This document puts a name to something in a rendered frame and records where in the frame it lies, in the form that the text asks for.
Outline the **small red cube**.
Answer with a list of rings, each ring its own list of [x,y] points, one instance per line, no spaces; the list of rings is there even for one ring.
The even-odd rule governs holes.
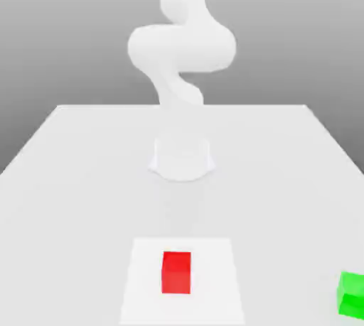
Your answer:
[[[191,253],[165,251],[161,267],[163,294],[191,293]]]

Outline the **small green cube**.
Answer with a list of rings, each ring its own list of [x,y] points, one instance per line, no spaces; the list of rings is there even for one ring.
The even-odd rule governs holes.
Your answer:
[[[340,315],[364,320],[364,275],[343,271],[336,295]]]

